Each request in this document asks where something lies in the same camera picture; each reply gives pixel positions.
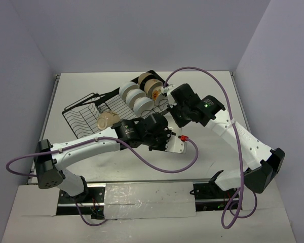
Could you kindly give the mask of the beige floral bowl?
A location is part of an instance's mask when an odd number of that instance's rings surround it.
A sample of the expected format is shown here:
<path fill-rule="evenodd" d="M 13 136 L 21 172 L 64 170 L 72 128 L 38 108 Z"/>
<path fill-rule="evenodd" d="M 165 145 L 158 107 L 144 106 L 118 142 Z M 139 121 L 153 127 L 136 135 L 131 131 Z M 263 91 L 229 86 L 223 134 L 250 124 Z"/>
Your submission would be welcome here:
<path fill-rule="evenodd" d="M 140 89 L 142 89 L 141 87 L 141 84 L 142 82 L 147 78 L 147 80 L 150 80 L 150 79 L 153 79 L 154 78 L 154 75 L 150 72 L 145 72 L 145 73 L 142 73 L 139 77 L 138 77 L 138 86 Z"/>
<path fill-rule="evenodd" d="M 150 79 L 144 85 L 144 91 L 148 98 L 152 97 L 153 90 L 157 87 L 162 86 L 163 83 L 158 79 Z"/>
<path fill-rule="evenodd" d="M 162 93 L 161 88 L 155 88 L 152 92 L 151 98 L 156 106 L 167 101 L 167 97 Z"/>

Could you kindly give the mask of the white ribbed bowl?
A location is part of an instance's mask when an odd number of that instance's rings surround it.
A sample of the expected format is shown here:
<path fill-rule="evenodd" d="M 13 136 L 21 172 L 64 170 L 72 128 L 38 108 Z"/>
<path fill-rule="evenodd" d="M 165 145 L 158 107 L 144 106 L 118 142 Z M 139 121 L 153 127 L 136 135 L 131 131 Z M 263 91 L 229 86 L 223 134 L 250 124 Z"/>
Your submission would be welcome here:
<path fill-rule="evenodd" d="M 138 98 L 146 97 L 146 93 L 141 89 L 132 89 L 127 93 L 126 104 L 129 108 L 134 107 L 134 103 Z"/>
<path fill-rule="evenodd" d="M 126 82 L 122 84 L 119 88 L 119 96 L 122 100 L 126 100 L 127 94 L 129 91 L 138 89 L 138 85 L 135 82 Z"/>

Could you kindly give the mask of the cream floral bowl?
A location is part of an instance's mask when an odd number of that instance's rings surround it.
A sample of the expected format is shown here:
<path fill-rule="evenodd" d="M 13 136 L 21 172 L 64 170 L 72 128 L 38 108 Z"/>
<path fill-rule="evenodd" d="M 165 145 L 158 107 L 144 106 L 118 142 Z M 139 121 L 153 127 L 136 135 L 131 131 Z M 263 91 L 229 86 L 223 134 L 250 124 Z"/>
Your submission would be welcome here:
<path fill-rule="evenodd" d="M 105 130 L 108 127 L 111 127 L 113 124 L 118 123 L 120 117 L 114 111 L 103 112 L 97 119 L 97 127 L 100 130 Z"/>

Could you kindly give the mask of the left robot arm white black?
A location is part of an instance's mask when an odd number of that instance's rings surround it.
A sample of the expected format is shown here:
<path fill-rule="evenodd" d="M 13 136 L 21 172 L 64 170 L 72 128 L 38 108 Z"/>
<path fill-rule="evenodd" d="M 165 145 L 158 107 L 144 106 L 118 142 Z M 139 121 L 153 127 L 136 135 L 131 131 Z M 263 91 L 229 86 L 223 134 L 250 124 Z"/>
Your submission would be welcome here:
<path fill-rule="evenodd" d="M 83 176 L 75 175 L 67 167 L 99 154 L 137 148 L 166 149 L 171 135 L 167 119 L 154 113 L 146 118 L 123 119 L 105 130 L 74 141 L 51 144 L 45 139 L 38 143 L 34 164 L 39 189 L 57 187 L 77 203 L 89 195 Z"/>

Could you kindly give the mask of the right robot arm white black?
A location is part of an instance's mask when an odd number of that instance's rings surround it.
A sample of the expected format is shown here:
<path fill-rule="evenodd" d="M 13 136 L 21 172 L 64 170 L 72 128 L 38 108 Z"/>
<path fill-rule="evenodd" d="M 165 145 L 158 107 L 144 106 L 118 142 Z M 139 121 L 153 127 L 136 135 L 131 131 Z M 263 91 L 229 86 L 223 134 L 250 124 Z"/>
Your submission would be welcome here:
<path fill-rule="evenodd" d="M 262 143 L 231 118 L 229 111 L 215 97 L 208 95 L 201 99 L 188 84 L 162 88 L 162 93 L 168 99 L 168 111 L 178 127 L 190 122 L 200 123 L 242 156 L 242 169 L 216 174 L 215 182 L 210 185 L 212 196 L 221 198 L 241 184 L 254 193 L 263 193 L 280 171 L 285 158 L 281 148 L 273 149 Z"/>

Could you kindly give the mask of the white taped cover sheet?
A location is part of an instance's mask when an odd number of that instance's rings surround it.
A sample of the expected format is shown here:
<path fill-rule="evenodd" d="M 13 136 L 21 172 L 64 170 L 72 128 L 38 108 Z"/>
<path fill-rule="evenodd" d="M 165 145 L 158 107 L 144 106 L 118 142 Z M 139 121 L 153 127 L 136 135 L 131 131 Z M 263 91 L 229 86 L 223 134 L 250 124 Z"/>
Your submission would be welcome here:
<path fill-rule="evenodd" d="M 107 184 L 106 219 L 185 218 L 196 215 L 192 182 Z"/>

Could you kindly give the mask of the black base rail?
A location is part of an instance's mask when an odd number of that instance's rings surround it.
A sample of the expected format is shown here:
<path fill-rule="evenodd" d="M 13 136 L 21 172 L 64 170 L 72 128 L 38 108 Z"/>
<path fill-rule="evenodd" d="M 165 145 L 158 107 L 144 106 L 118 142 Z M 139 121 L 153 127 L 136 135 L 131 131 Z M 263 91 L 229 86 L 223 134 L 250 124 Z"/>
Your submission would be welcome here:
<path fill-rule="evenodd" d="M 90 184 L 88 190 L 77 204 L 61 191 L 56 214 L 95 220 L 194 217 L 197 212 L 223 210 L 236 192 L 212 190 L 207 182 Z"/>

